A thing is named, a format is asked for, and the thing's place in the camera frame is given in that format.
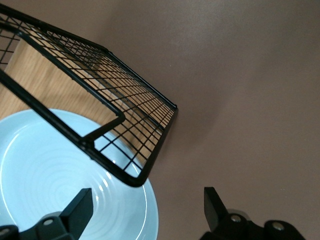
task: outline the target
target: light blue plate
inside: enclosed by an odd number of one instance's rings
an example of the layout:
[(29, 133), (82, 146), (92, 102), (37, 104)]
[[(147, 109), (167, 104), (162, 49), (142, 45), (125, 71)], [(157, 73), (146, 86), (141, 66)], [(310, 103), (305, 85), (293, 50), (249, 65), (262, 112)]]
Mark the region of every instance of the light blue plate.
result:
[[(81, 136), (99, 127), (75, 113), (51, 111)], [(122, 142), (116, 144), (132, 156)], [(116, 147), (106, 151), (117, 165), (127, 162)], [(132, 165), (127, 172), (138, 171)], [(94, 211), (81, 240), (157, 238), (158, 208), (149, 180), (139, 188), (125, 185), (33, 110), (0, 121), (0, 226), (27, 230), (43, 216), (61, 212), (82, 188), (92, 188)]]

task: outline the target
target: brown background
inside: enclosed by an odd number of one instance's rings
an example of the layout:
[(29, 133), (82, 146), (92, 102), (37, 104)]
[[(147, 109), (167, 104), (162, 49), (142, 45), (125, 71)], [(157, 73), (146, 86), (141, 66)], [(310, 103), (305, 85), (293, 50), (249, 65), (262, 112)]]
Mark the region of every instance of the brown background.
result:
[(320, 238), (320, 2), (0, 2), (104, 45), (178, 105), (150, 175), (159, 240), (209, 230), (205, 186)]

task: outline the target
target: black wire rack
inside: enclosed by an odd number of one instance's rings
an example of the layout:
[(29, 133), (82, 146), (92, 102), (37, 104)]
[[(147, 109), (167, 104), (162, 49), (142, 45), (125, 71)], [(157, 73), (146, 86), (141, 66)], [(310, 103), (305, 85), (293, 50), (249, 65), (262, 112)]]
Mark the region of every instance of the black wire rack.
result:
[[(98, 102), (96, 105), (102, 105), (112, 117), (85, 136), (70, 128), (39, 97), (32, 94), (32, 87), (27, 89), (8, 73), (10, 61), (22, 42), (63, 71), (68, 81), (85, 90), (89, 97)], [(3, 88), (1, 85), (91, 159), (132, 187), (143, 185), (148, 178), (178, 113), (175, 104), (105, 47), (3, 4), (0, 4), (0, 88)], [(98, 149), (95, 142), (101, 138), (108, 140), (108, 144)], [(124, 151), (117, 141), (128, 146), (132, 155)], [(126, 156), (125, 164), (117, 165), (104, 154), (110, 145)], [(139, 169), (138, 176), (127, 172), (131, 165)]]

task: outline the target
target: metal wire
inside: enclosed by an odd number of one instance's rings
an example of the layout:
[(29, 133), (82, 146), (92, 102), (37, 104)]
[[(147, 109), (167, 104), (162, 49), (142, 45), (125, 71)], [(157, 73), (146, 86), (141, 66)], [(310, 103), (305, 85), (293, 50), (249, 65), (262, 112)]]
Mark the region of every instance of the metal wire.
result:
[[(110, 139), (106, 133), (102, 133), (101, 138), (108, 140), (108, 144), (96, 150), (103, 154), (105, 149), (113, 145), (127, 157), (123, 172), (130, 164), (134, 164), (141, 172), (148, 174), (150, 169), (142, 171), (145, 163), (154, 161), (149, 157), (157, 150), (157, 144), (162, 144), (161, 137), (165, 137), (177, 107), (106, 48), (40, 21), (39, 26), (36, 19), (28, 19), (29, 16), (22, 13), (13, 12), (14, 16), (10, 16), (6, 14), (8, 8), (3, 5), (1, 8), (0, 23), (28, 35), (50, 54), (54, 64), (66, 67), (66, 74), (73, 79), (76, 76), (82, 87), (90, 89), (100, 100), (115, 106), (124, 114), (125, 120), (110, 130), (115, 138)], [(1, 70), (5, 70), (19, 40), (16, 34), (0, 28)], [(117, 141), (125, 143), (133, 156), (123, 151)], [(107, 157), (105, 161), (114, 164)]]

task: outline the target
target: black metal frame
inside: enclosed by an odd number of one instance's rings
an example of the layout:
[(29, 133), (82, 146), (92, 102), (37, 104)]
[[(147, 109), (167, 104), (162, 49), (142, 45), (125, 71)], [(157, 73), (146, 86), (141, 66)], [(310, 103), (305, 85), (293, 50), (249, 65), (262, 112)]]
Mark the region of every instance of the black metal frame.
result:
[[(3, 31), (12, 35), (4, 36)], [(21, 38), (109, 108), (116, 118), (81, 137), (7, 75), (3, 69), (0, 69), (0, 83), (116, 178), (132, 187), (143, 185), (178, 113), (177, 106), (107, 48), (0, 4), (0, 40), (2, 38), (9, 39), (9, 43), (5, 49), (0, 49), (0, 68), (8, 64), (4, 60), (5, 56), (12, 55), (14, 52), (9, 50), (12, 42)], [(73, 68), (67, 61), (75, 63), (77, 68)], [(95, 69), (95, 65), (101, 65), (102, 70)], [(89, 73), (93, 78), (86, 78), (81, 71)], [(105, 73), (111, 74), (112, 77), (107, 77)], [(104, 88), (99, 88), (95, 83), (102, 84)], [(116, 99), (108, 98), (105, 91), (111, 92)], [(148, 127), (144, 129), (147, 134), (141, 131), (138, 125), (142, 127), (147, 125)], [(141, 142), (140, 149), (130, 145), (124, 132), (117, 129), (120, 126), (125, 129), (125, 133), (133, 135), (137, 141)], [(132, 129), (140, 131), (145, 140), (140, 140)], [(125, 141), (134, 150), (133, 157), (124, 153), (128, 158), (124, 168), (113, 163), (101, 150), (95, 148), (94, 141), (100, 137), (107, 139), (104, 134), (109, 131), (116, 135), (116, 139)], [(109, 144), (119, 149), (114, 139), (110, 140)], [(149, 156), (141, 153), (142, 148), (147, 149)], [(137, 156), (143, 159), (144, 166), (134, 161)], [(137, 177), (126, 172), (126, 168), (131, 164), (140, 169)]]

